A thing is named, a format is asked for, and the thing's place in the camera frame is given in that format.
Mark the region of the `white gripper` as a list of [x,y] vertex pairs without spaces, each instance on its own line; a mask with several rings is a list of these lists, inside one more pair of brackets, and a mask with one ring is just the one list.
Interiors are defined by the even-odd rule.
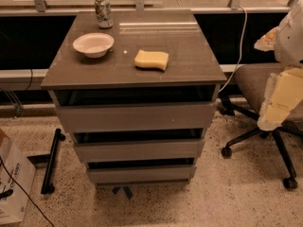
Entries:
[[259,110],[258,127],[273,131],[280,127],[292,110],[303,100],[303,0],[298,0],[279,26],[272,28],[254,48],[274,51],[277,61],[296,66],[267,79],[264,101]]

